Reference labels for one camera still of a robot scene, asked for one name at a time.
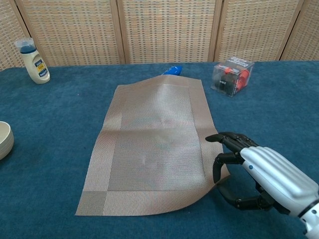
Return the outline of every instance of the robotic hand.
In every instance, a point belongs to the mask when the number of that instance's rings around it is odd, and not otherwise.
[[[225,200],[241,210],[274,207],[282,214],[299,217],[309,239],[319,239],[319,186],[278,152],[257,145],[243,134],[221,132],[206,138],[223,143],[232,153],[220,153],[213,164],[213,180]],[[256,181],[259,196],[236,197],[223,183],[221,167],[241,164]]]

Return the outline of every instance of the packaging label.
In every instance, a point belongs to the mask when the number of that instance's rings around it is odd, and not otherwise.
[[[41,59],[35,62],[34,65],[36,66],[40,77],[45,76],[45,74],[48,72],[46,65]]]

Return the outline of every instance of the bowl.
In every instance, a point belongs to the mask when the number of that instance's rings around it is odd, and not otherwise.
[[[13,143],[14,137],[10,125],[0,121],[0,160],[11,151]]]

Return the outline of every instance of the blue carpet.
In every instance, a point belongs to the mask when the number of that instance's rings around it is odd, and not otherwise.
[[[319,62],[258,62],[250,83],[230,98],[210,89],[215,63],[184,63],[201,79],[218,131],[246,134],[319,182]],[[173,64],[50,67],[36,85],[24,68],[0,72],[0,120],[15,136],[0,161],[0,238],[302,239],[304,225],[275,209],[239,211],[217,190],[179,211],[145,217],[77,217],[91,152],[118,84]],[[229,184],[254,195],[253,180],[230,167]]]

